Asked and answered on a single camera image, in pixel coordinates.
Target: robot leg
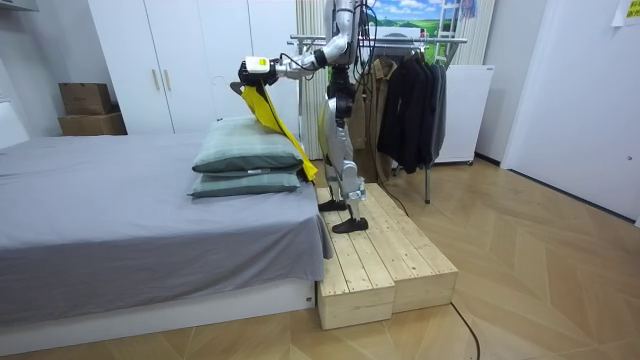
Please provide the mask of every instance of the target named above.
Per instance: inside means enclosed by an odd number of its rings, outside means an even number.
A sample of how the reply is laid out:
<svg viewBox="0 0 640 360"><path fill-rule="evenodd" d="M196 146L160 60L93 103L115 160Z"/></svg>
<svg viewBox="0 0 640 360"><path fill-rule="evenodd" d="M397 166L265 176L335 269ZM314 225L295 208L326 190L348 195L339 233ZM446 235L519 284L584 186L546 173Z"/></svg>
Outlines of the robot leg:
<svg viewBox="0 0 640 360"><path fill-rule="evenodd" d="M347 126L337 126L335 98L327 101L324 112L324 136L327 141L328 157L340 187L340 195L351 215L349 220L335 225L333 232L340 234L366 230L369 224L360 216L358 207L366 197L364 179L358 176L358 166L353 161L353 146Z"/></svg>
<svg viewBox="0 0 640 360"><path fill-rule="evenodd" d="M338 174L336 169L331 165L331 160L328 156L324 158L324 176L329 184L329 193L331 194L331 200L318 205L318 209L321 212L325 211L345 211L347 210L347 203L340 196L340 183L338 181Z"/></svg>

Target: brown coat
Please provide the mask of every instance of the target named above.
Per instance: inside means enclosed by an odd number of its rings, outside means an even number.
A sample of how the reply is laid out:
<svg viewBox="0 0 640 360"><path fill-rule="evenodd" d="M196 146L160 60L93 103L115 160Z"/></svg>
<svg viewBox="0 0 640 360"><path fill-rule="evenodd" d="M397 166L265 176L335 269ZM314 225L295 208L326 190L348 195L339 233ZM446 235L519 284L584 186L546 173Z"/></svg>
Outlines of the brown coat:
<svg viewBox="0 0 640 360"><path fill-rule="evenodd" d="M391 158L379 153L376 148L389 77L396 68L397 65L391 60L378 59L373 62L372 70L362 74L363 84L358 88L349 119L349 136L354 148L354 160L360 176L363 176L366 182L384 182L391 177Z"/></svg>

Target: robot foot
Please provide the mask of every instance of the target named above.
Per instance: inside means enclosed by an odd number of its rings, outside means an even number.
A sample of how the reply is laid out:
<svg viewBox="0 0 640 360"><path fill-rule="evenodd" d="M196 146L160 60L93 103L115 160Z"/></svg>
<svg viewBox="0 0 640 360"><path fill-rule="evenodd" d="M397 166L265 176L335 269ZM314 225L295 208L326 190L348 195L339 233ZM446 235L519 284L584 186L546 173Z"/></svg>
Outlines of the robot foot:
<svg viewBox="0 0 640 360"><path fill-rule="evenodd" d="M320 210L320 212L345 211L347 210L347 203L345 203L344 200L341 200L341 201L329 200L325 203L319 204L318 210Z"/></svg>
<svg viewBox="0 0 640 360"><path fill-rule="evenodd" d="M363 231L369 228L369 223L367 219L360 218L360 220L356 220L351 218L343 223L334 225L332 230L336 234L348 234L354 231Z"/></svg>

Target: green pillow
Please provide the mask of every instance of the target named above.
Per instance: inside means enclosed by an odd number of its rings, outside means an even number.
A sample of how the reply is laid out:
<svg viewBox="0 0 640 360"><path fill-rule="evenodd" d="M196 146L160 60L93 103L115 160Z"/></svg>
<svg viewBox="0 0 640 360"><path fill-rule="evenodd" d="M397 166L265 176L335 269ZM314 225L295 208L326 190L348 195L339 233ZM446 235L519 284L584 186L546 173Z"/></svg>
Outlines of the green pillow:
<svg viewBox="0 0 640 360"><path fill-rule="evenodd" d="M189 195L201 198L264 194L295 191L299 187L300 180L295 173L267 173L237 178L200 175Z"/></svg>
<svg viewBox="0 0 640 360"><path fill-rule="evenodd" d="M193 171L246 176L248 170L296 172L301 166L300 153L286 136L262 126L255 117L242 117L211 125Z"/></svg>

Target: wooden platform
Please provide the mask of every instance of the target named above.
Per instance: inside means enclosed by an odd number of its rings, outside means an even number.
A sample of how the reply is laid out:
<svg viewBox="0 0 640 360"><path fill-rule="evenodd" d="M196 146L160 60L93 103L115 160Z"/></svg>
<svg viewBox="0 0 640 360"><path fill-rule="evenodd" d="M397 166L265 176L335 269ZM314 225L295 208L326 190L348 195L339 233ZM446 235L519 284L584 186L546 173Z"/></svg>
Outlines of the wooden platform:
<svg viewBox="0 0 640 360"><path fill-rule="evenodd" d="M366 189L360 212L369 230L334 234L349 214L323 213L335 250L318 286L323 329L451 302L458 270L377 184ZM319 203L330 199L326 188L317 194Z"/></svg>

